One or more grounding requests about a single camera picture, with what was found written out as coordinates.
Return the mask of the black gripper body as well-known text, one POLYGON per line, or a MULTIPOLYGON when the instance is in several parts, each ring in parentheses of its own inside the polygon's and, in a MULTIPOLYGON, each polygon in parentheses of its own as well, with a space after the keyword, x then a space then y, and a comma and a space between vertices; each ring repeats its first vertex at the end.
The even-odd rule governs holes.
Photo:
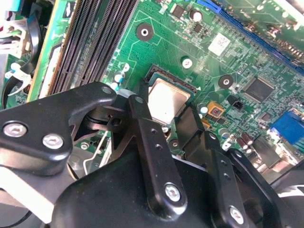
POLYGON ((184 154, 175 164, 188 198, 186 211, 173 221, 150 209, 138 152, 71 184, 58 198, 52 228, 220 228, 216 193, 210 188, 206 152, 184 154))

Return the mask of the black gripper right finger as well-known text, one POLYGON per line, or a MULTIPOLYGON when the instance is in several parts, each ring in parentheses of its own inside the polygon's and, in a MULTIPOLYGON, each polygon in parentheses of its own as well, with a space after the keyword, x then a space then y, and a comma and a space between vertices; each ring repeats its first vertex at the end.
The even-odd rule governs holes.
POLYGON ((291 228, 293 212, 237 149, 224 151, 204 129, 194 104, 175 118, 183 159, 206 169, 208 208, 216 228, 291 228))

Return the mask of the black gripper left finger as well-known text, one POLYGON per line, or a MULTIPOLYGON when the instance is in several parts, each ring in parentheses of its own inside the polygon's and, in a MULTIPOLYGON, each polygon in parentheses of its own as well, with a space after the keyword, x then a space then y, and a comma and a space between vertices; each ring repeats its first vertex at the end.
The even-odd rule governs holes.
POLYGON ((158 216, 179 216, 188 199, 160 125, 146 98, 117 94, 93 82, 0 113, 0 163, 38 176, 63 171, 76 142, 111 132, 116 162, 131 148, 139 154, 147 202, 158 216))

